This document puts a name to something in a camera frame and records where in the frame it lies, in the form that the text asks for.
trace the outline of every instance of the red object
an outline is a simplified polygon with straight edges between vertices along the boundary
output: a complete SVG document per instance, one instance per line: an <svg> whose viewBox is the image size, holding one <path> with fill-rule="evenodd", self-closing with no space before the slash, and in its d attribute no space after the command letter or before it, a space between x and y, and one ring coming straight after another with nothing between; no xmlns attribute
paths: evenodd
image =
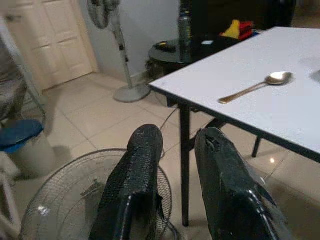
<svg viewBox="0 0 320 240"><path fill-rule="evenodd" d="M239 26L239 40L243 41L250 38L254 34L253 27L254 23L252 21L241 21Z"/></svg>

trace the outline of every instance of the fan head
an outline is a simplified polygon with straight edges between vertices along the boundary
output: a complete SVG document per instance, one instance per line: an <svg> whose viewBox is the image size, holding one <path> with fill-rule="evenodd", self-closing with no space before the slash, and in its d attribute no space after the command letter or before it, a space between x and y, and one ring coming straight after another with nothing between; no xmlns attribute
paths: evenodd
<svg viewBox="0 0 320 240"><path fill-rule="evenodd" d="M107 179L125 149L84 155L50 177L30 202L22 221L21 240L88 240ZM157 215L156 240L163 237L172 212L169 181L159 167L158 193L164 220Z"/></svg>
<svg viewBox="0 0 320 240"><path fill-rule="evenodd" d="M109 25L111 12L120 4L120 0L88 0L87 7L91 20L99 29Z"/></svg>

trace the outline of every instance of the spoon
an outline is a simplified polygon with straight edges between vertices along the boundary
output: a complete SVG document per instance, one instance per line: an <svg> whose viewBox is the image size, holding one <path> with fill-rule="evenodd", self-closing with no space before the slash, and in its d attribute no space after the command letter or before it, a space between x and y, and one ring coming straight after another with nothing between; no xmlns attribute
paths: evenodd
<svg viewBox="0 0 320 240"><path fill-rule="evenodd" d="M238 92L236 94L224 97L224 98L220 98L218 100L219 103L221 104L227 104L230 103L231 101L246 95L248 93L253 92L254 90L258 89L260 86L263 85L284 85L287 84L290 80L290 78L292 77L292 73L288 72L288 71L276 71L272 74L270 74L269 76L267 76L265 78L265 80L263 82L258 83L257 85L254 85L246 90L243 90L241 92Z"/></svg>

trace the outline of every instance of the fan guard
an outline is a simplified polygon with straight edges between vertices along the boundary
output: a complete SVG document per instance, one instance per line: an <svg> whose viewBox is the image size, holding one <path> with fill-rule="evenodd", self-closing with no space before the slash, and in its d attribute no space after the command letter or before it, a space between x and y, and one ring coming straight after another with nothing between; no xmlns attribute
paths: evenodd
<svg viewBox="0 0 320 240"><path fill-rule="evenodd" d="M58 170L29 203L19 239L88 240L108 177L125 152L95 151ZM160 240L171 217L172 192L160 167L157 181L165 216L157 216L155 239Z"/></svg>

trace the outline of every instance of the white door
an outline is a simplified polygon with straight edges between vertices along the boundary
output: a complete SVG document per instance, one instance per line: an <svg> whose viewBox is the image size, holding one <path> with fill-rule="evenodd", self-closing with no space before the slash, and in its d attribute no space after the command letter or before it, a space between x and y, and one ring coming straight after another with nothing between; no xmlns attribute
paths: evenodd
<svg viewBox="0 0 320 240"><path fill-rule="evenodd" d="M71 0L5 1L7 26L43 90L93 71Z"/></svg>

